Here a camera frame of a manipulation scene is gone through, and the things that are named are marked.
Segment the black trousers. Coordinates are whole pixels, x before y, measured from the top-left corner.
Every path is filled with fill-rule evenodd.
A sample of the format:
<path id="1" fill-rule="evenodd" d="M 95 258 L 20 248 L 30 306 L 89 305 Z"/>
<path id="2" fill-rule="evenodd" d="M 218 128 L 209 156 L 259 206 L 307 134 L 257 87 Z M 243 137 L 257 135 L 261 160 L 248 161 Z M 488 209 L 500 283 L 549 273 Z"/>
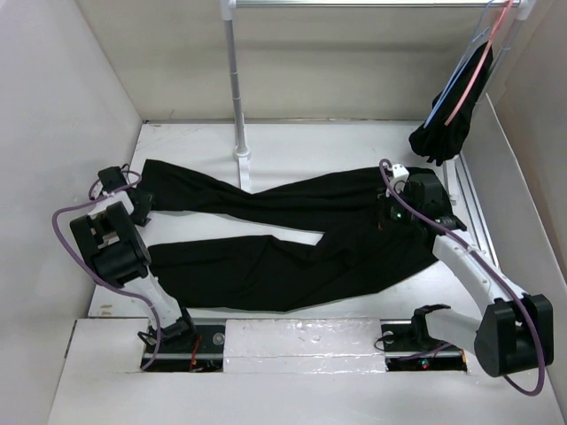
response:
<path id="1" fill-rule="evenodd" d="M 142 191 L 166 213 L 216 213 L 314 231 L 314 245 L 272 235 L 162 243 L 151 273 L 189 308 L 285 313 L 386 290 L 436 261 L 431 242 L 389 220 L 375 167 L 325 174 L 251 194 L 167 162 L 145 162 Z"/>

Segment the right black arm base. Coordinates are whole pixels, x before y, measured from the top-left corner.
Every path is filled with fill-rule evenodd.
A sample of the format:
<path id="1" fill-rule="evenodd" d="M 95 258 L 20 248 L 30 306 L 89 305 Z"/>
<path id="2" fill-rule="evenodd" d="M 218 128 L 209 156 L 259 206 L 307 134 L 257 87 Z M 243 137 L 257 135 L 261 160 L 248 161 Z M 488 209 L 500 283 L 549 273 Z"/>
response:
<path id="1" fill-rule="evenodd" d="M 386 321 L 374 347 L 384 354 L 387 372 L 467 372 L 461 349 L 435 339 L 420 342 L 409 321 Z"/>

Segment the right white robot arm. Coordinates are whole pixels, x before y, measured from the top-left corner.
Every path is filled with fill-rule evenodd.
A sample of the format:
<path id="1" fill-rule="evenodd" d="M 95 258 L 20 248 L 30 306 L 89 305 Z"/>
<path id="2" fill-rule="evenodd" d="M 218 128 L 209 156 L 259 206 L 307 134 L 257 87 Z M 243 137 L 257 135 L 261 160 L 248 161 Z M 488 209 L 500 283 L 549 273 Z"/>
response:
<path id="1" fill-rule="evenodd" d="M 430 170 L 410 172 L 387 159 L 379 163 L 384 180 L 386 219 L 409 225 L 431 246 L 468 291 L 480 319 L 448 305 L 415 310 L 409 337 L 422 349 L 451 344 L 472 353 L 492 377 L 535 369 L 545 374 L 554 361 L 554 311 L 542 294 L 531 295 L 505 276 L 473 243 L 464 223 L 453 214 L 441 181 Z"/>

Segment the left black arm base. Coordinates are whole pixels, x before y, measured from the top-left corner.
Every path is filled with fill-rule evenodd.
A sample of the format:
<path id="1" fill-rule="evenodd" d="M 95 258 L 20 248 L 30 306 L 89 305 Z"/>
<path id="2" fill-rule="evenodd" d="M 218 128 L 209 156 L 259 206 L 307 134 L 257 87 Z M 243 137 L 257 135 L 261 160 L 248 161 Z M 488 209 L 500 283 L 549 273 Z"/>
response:
<path id="1" fill-rule="evenodd" d="M 144 354 L 141 368 L 146 372 L 213 373 L 223 369 L 226 321 L 197 320 L 193 329 L 179 332 L 170 326 L 162 331 L 159 351 L 155 350 L 155 331 L 139 332 Z"/>

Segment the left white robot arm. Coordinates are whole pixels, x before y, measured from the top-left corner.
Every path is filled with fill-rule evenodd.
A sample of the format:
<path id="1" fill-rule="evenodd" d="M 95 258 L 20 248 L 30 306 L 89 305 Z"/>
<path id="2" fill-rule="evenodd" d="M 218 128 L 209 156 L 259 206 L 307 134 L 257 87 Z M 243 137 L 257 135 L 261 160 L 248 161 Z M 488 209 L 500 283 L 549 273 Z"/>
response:
<path id="1" fill-rule="evenodd" d="M 188 351 L 197 342 L 197 329 L 190 314 L 161 288 L 151 274 L 151 256 L 138 227 L 149 223 L 153 194 L 128 181 L 126 167 L 111 166 L 97 173 L 98 195 L 90 194 L 93 209 L 72 220 L 70 229 L 86 266 L 116 290 L 134 293 L 150 303 L 157 313 L 150 329 L 140 334 L 148 345 L 161 340 L 178 351 Z"/>

